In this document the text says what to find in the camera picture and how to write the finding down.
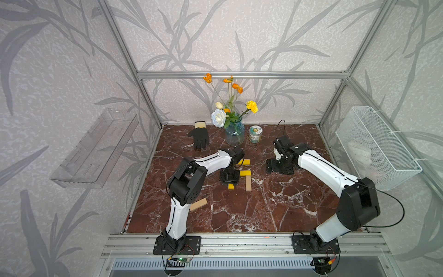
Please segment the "natural wooden block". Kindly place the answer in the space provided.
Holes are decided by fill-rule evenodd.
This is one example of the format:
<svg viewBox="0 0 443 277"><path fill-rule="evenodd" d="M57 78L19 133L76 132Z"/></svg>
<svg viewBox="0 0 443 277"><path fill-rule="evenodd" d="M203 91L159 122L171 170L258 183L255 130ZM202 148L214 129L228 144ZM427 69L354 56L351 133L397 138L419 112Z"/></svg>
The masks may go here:
<svg viewBox="0 0 443 277"><path fill-rule="evenodd" d="M197 209L199 209L199 208L201 208L201 207L203 207L203 206L205 206L205 205L207 205L207 204L208 204L207 199L206 199L206 198L203 198L203 199L201 199L201 200L199 200L199 201L193 203L193 204L190 206L190 211L197 210Z"/></svg>
<svg viewBox="0 0 443 277"><path fill-rule="evenodd" d="M245 187L246 187L246 191L247 192L251 192L252 191L251 176L250 175L247 175L245 177Z"/></svg>

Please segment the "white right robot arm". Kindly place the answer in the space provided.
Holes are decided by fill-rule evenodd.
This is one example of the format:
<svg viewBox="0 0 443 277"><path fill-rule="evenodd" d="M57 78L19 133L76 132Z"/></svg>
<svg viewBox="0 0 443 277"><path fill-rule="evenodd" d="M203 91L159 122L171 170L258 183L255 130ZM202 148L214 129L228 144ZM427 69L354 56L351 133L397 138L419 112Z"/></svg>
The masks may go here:
<svg viewBox="0 0 443 277"><path fill-rule="evenodd" d="M267 173L293 175L296 169L304 169L325 183L339 198L336 213L310 231L312 249L319 251L336 238L358 230L380 215L372 180L360 179L341 170L307 144L295 145L286 135L276 138L273 145L275 157L266 161Z"/></svg>

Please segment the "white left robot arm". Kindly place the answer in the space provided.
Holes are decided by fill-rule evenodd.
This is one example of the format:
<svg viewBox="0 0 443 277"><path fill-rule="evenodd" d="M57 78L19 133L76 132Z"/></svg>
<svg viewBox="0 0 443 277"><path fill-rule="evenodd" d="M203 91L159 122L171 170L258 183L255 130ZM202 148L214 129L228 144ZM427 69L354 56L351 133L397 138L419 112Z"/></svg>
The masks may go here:
<svg viewBox="0 0 443 277"><path fill-rule="evenodd" d="M223 184L239 183L240 171L235 166L244 155L243 149L234 147L218 150L203 158L183 158L167 183L171 198L170 219L165 228L168 237L178 241L186 236L190 206L198 198L207 176L219 172L219 180Z"/></svg>

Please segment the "blue glass vase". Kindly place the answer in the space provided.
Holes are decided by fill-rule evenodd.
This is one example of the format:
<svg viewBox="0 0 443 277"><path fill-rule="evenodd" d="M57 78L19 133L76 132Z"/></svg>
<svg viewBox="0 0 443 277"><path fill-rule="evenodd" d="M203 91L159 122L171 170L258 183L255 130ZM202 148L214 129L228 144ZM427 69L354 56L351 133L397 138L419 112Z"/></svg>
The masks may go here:
<svg viewBox="0 0 443 277"><path fill-rule="evenodd" d="M239 146L245 139L245 126L242 120L230 122L229 126L225 129L226 142L231 146Z"/></svg>

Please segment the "small green-lidded can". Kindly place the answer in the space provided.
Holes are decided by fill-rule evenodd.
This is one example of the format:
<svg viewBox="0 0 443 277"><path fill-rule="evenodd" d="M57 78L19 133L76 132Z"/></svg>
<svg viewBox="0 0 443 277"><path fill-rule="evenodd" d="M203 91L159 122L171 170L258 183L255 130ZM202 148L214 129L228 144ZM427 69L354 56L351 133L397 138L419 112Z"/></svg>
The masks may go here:
<svg viewBox="0 0 443 277"><path fill-rule="evenodd" d="M263 128L258 125L253 125L249 129L249 138L250 142L253 144L257 144L261 141L263 135Z"/></svg>

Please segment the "black and yellow work glove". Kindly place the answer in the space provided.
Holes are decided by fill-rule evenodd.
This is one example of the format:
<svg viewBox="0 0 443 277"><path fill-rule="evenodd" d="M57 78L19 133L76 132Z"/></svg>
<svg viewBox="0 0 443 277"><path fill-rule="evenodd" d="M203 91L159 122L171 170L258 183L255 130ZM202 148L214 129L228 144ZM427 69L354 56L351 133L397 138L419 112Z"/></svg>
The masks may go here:
<svg viewBox="0 0 443 277"><path fill-rule="evenodd" d="M203 150L210 144L208 130L204 121L196 121L195 128L188 133L188 137L193 138L193 145L196 150Z"/></svg>

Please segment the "artificial flower bouquet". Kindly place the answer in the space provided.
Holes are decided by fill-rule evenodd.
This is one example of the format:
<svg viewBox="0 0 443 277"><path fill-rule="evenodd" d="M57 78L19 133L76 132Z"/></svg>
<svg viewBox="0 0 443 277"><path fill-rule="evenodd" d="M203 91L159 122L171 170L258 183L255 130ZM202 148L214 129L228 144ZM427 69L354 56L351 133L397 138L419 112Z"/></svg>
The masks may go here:
<svg viewBox="0 0 443 277"><path fill-rule="evenodd" d="M216 110L211 114L212 123L218 128L227 129L231 123L241 122L243 116L252 112L256 114L258 112L258 105L255 101L249 100L245 104L245 110L241 113L235 110L235 103L238 100L238 96L243 93L243 87L234 83L234 77L230 76L225 78L223 82L227 85L228 99L223 100L220 93L213 85L212 75L207 73L203 79L207 84L210 84L214 92L220 99L220 102L216 103Z"/></svg>

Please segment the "white cloth in basket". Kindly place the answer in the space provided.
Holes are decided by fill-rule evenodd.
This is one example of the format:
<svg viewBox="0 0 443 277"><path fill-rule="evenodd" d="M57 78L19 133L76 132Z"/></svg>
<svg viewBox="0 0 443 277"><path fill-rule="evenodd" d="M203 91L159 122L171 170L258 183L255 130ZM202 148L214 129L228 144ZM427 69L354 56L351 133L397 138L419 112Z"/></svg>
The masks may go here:
<svg viewBox="0 0 443 277"><path fill-rule="evenodd" d="M352 140L347 143L349 155L360 177L367 177L374 183L381 181L385 174L380 172L371 159L371 149Z"/></svg>

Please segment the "aluminium front rail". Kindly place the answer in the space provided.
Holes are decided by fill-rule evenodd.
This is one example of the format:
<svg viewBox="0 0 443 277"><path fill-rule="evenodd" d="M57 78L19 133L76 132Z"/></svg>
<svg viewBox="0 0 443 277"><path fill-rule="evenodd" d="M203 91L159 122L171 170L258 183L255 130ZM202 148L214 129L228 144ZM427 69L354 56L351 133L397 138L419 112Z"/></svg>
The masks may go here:
<svg viewBox="0 0 443 277"><path fill-rule="evenodd" d="M200 233L200 242L184 254L196 257L389 257L392 252L381 233L352 232L335 243L340 250L313 253L309 247L292 242L291 233ZM157 234L110 235L101 259L154 258L155 250L163 247L156 242Z"/></svg>

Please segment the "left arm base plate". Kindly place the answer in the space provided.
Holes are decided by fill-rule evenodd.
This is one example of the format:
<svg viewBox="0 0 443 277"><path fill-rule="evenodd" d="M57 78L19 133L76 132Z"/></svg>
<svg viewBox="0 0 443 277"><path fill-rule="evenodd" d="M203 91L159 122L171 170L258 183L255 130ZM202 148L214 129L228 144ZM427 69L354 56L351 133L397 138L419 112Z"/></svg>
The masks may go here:
<svg viewBox="0 0 443 277"><path fill-rule="evenodd" d="M153 254L166 255L199 255L201 236L186 235L178 240L160 235L156 238Z"/></svg>

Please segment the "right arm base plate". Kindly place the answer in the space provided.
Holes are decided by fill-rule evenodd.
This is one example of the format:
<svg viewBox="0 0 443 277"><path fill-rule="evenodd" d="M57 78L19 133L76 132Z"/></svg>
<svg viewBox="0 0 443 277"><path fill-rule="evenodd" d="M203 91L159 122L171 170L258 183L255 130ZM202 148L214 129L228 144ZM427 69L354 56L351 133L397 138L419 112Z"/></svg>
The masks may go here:
<svg viewBox="0 0 443 277"><path fill-rule="evenodd" d="M341 253L338 239L334 239L330 242L323 242L315 236L295 234L291 236L291 243L295 254L338 255Z"/></svg>

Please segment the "clear plastic wall shelf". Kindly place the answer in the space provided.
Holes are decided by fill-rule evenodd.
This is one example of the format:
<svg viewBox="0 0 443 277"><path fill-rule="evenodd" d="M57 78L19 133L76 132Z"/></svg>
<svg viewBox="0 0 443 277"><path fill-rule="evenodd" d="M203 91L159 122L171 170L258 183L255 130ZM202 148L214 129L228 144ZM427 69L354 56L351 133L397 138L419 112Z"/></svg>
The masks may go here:
<svg viewBox="0 0 443 277"><path fill-rule="evenodd" d="M106 108L50 180L62 188L102 188L138 124L137 113Z"/></svg>

